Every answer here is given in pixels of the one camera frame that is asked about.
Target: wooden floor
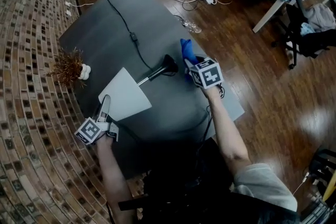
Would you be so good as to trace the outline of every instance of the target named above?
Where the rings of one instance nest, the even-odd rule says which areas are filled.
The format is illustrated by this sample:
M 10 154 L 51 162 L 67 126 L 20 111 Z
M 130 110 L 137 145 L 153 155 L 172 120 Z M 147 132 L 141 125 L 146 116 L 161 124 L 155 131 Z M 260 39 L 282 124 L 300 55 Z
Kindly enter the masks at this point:
M 95 1 L 79 0 L 79 4 Z M 299 56 L 297 67 L 289 71 L 283 50 L 270 46 L 280 35 L 278 26 L 269 23 L 257 34 L 251 30 L 271 1 L 234 0 L 230 5 L 211 6 L 199 2 L 191 12 L 176 1 L 160 1 L 202 29 L 193 37 L 219 61 L 245 110 L 236 125 L 251 159 L 270 164 L 294 191 L 319 146 L 336 150 L 336 51 L 331 49 L 315 60 Z M 319 0 L 309 1 L 306 5 Z M 296 193 L 299 205 L 308 186 Z

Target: brick wall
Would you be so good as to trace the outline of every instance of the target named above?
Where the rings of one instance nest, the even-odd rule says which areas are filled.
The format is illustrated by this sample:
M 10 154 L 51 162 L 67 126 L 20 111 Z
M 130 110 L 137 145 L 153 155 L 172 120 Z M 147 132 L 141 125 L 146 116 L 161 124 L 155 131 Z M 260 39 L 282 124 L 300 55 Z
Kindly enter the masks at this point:
M 72 135 L 75 96 L 47 76 L 78 17 L 65 1 L 0 0 L 1 223 L 107 222 L 97 157 Z

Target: gray t-shirt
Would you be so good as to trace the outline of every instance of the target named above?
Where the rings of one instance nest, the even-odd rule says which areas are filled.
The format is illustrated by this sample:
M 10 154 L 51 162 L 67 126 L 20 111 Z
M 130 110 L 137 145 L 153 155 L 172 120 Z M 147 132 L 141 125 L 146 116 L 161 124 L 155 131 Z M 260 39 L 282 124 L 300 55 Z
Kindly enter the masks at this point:
M 244 167 L 234 177 L 234 192 L 255 197 L 292 211 L 298 203 L 267 164 L 252 164 Z

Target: black table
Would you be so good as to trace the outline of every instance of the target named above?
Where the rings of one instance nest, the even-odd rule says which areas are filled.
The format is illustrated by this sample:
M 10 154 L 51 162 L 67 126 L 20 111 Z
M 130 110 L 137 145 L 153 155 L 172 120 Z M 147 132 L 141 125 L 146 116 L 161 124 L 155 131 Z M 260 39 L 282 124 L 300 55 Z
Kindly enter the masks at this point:
M 174 58 L 179 72 L 173 77 L 159 76 L 141 85 L 152 108 L 133 115 L 120 123 L 120 141 L 114 153 L 125 177 L 145 171 L 141 146 L 130 136 L 134 132 L 144 141 L 199 140 L 207 126 L 208 102 L 200 89 L 186 82 L 180 39 L 191 39 L 196 54 L 204 54 L 189 32 L 159 0 L 110 0 L 139 40 L 139 50 L 145 61 L 158 66 L 164 55 Z M 130 34 L 115 9 L 107 0 L 98 0 L 61 36 L 60 45 L 66 50 L 82 50 L 83 62 L 91 67 L 89 79 L 75 94 L 85 117 L 92 116 L 98 105 L 98 95 L 110 80 L 125 67 L 135 81 L 150 70 L 142 63 Z M 226 83 L 223 99 L 230 117 L 243 114 L 237 99 Z M 213 124 L 208 137 L 214 135 Z

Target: blue cloth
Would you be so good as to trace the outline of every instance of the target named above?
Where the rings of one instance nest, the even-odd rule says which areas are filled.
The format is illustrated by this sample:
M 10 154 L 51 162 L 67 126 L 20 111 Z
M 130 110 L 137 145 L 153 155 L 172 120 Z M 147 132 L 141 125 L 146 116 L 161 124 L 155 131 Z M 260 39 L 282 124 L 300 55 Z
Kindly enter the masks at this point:
M 190 39 L 185 40 L 185 39 L 181 38 L 180 42 L 181 42 L 181 47 L 182 47 L 182 58 L 183 58 L 183 60 L 187 59 L 193 65 L 198 64 L 199 61 L 196 58 L 196 56 L 194 55 L 193 44 L 192 44 L 191 40 Z

